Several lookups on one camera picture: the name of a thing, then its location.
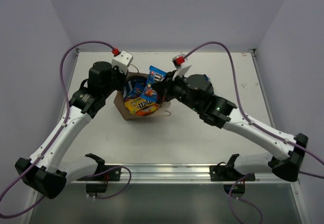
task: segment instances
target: cardboard box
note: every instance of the cardboard box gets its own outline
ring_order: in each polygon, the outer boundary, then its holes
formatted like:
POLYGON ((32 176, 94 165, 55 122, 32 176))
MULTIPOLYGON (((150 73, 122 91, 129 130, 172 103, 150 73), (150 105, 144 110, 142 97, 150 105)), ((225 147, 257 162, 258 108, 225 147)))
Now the cardboard box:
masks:
MULTIPOLYGON (((148 77, 148 74, 128 72, 127 79, 132 76, 135 76, 135 75, 148 77)), ((161 104, 161 107, 158 110, 156 110, 154 113, 149 114, 147 116, 137 116, 137 115, 131 114, 129 112, 129 110, 125 107, 123 94, 121 92, 117 92, 113 103, 115 104, 117 110, 120 112, 120 114, 124 118, 124 120, 141 119, 141 118, 145 118, 145 117, 155 117, 155 116, 167 116, 168 114, 165 114, 165 111, 168 110, 171 105, 171 102, 164 102, 161 104)))

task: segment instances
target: black and white robotic arm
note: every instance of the black and white robotic arm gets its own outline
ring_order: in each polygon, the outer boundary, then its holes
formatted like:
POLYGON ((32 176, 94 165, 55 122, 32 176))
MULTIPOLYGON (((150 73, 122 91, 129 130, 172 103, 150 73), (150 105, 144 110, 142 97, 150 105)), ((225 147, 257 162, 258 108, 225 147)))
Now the black and white robotic arm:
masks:
MULTIPOLYGON (((15 167, 23 173, 36 159, 41 160, 29 171, 23 181, 46 197, 55 198, 66 184, 84 176, 100 173, 104 170, 104 160, 93 154, 86 155, 78 162, 63 164, 61 160, 80 131, 94 118, 105 105, 105 100, 114 90, 121 91, 126 80, 128 66, 133 56, 121 52, 111 63, 96 62, 89 70, 89 78, 82 82, 80 89, 70 100, 70 114, 64 123, 60 120, 45 142, 30 156, 20 158, 15 167), (55 142, 42 155, 58 129, 64 126, 55 142)), ((169 72, 162 82, 152 85, 160 98, 165 101, 177 99, 199 114, 205 123, 239 134, 268 151, 265 154, 242 156, 234 154, 226 166, 215 169, 217 174, 231 180, 237 180, 251 172, 273 172, 279 178, 296 181, 304 152, 289 145, 286 141, 306 147, 308 138, 303 134, 293 136, 280 132, 249 116, 255 122, 284 141, 273 138, 248 122, 236 105, 214 94, 212 84, 204 75, 185 77, 189 67, 183 66, 169 72)))

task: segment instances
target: wall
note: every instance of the wall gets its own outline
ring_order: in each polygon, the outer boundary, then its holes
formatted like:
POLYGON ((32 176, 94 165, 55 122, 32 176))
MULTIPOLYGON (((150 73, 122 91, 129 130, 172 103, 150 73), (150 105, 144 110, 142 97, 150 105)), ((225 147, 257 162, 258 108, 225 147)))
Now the wall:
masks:
MULTIPOLYGON (((0 13, 2 191, 18 175, 17 159, 28 158, 58 120, 63 102, 59 63, 71 42, 50 0, 0 0, 0 13)), ((70 77, 72 61, 67 62, 65 78, 70 77)), ((4 197, 1 213, 21 211, 27 190, 19 182, 4 197)))
POLYGON ((95 38, 127 50, 174 51, 218 40, 245 51, 257 47, 284 0, 51 1, 72 42, 95 38))
MULTIPOLYGON (((324 0, 285 0, 257 49, 257 61, 276 126, 309 136, 308 149, 324 158, 324 0)), ((308 155, 302 170, 324 167, 308 155)), ((322 223, 324 182, 300 176, 313 223, 322 223)))

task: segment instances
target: white table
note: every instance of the white table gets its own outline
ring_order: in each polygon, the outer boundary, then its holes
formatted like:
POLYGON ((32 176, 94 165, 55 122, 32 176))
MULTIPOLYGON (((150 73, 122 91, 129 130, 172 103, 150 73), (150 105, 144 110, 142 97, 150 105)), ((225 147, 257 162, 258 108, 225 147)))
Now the white table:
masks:
MULTIPOLYGON (((164 71, 174 70, 172 58, 180 52, 133 52, 133 64, 148 73, 154 65, 164 71)), ((248 114, 270 124, 261 88, 250 53, 233 53, 237 81, 243 107, 248 114)), ((108 61, 111 53, 80 52, 69 89, 69 97, 79 89, 81 81, 96 61, 108 61)), ((215 94, 236 102, 232 72, 226 53, 194 53, 189 57, 193 66, 187 73, 207 74, 215 94)), ((75 139, 64 162, 78 160, 87 153, 96 154, 106 163, 218 163, 227 161, 234 153, 265 152, 256 144, 209 126, 199 116, 173 100, 170 117, 124 121, 115 105, 113 93, 96 117, 75 139)))

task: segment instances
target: red connector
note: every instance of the red connector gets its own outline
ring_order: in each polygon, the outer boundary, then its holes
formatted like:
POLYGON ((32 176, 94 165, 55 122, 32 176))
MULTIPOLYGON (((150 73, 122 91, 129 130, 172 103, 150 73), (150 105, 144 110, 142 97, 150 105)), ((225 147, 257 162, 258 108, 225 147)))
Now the red connector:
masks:
POLYGON ((111 51, 115 56, 118 56, 120 54, 119 49, 117 48, 113 48, 113 50, 111 51))
POLYGON ((183 62, 185 62, 185 59, 183 58, 183 56, 173 60, 173 63, 175 66, 180 66, 183 62))

